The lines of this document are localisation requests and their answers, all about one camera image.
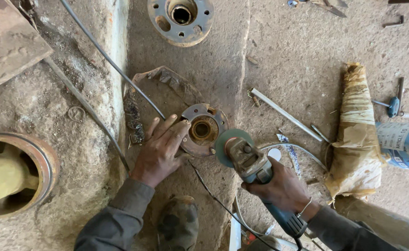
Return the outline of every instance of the paper wrapping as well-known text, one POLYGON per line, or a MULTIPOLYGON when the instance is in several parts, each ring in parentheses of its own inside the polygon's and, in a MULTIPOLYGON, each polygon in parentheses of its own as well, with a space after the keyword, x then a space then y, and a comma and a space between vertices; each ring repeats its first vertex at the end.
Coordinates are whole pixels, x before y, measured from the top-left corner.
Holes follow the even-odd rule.
POLYGON ((344 81, 338 139, 325 180, 333 199, 330 203, 338 194, 364 197, 375 193, 386 165, 380 154, 366 69, 359 63, 349 64, 344 81))

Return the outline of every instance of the angle grinder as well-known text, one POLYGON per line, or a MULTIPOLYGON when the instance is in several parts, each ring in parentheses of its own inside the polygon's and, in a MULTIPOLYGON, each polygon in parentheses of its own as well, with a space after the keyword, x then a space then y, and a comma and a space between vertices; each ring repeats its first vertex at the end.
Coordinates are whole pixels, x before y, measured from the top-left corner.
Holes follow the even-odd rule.
MULTIPOLYGON (((234 168, 244 182, 267 184, 271 181, 273 171, 270 161, 266 154, 254 145, 254 141, 245 131, 240 129, 224 131, 217 138, 215 147, 220 163, 234 168)), ((298 239, 307 228, 307 223, 297 218, 293 212, 281 211, 263 199, 262 202, 283 230, 299 242, 298 239)))

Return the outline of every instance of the man's right hand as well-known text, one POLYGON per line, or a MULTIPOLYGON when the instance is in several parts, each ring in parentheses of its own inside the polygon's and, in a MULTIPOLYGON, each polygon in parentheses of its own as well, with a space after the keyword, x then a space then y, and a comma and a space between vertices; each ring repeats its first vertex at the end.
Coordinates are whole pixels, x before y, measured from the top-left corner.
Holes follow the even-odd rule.
MULTIPOLYGON (((273 170, 271 181, 265 185, 242 183, 241 186, 253 195, 270 201, 282 211, 291 211, 294 214, 302 212, 311 199, 307 189, 291 168, 283 166, 274 158, 268 157, 268 159, 273 170)), ((308 222, 319 209, 318 203, 313 201, 305 209, 301 218, 308 222)))

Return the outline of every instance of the blue bottle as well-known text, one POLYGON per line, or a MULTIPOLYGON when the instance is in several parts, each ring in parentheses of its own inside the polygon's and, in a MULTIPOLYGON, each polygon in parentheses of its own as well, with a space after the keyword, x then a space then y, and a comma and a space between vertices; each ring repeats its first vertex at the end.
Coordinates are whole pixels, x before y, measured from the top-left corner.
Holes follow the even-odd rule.
POLYGON ((409 123, 376 122, 381 154, 389 164, 409 169, 409 123))

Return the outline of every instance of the grinder handle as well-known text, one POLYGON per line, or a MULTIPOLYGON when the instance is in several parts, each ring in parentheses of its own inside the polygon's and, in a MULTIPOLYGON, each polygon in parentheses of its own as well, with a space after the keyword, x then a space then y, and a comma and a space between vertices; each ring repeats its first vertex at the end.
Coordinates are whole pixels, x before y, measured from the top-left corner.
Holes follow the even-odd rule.
MULTIPOLYGON (((259 181, 261 184, 268 184, 273 178, 270 161, 268 160, 263 167, 267 167, 268 170, 266 170, 266 172, 263 172, 263 180, 261 180, 258 173, 262 172, 263 168, 259 169, 259 172, 257 172, 256 174, 257 181, 259 181)), ((279 223, 282 229, 289 236, 291 236, 292 238, 299 238, 303 235, 305 229, 307 228, 307 223, 305 221, 297 218, 296 215, 291 211, 280 210, 269 201, 262 200, 262 202, 268 209, 268 211, 272 214, 274 219, 279 223)))

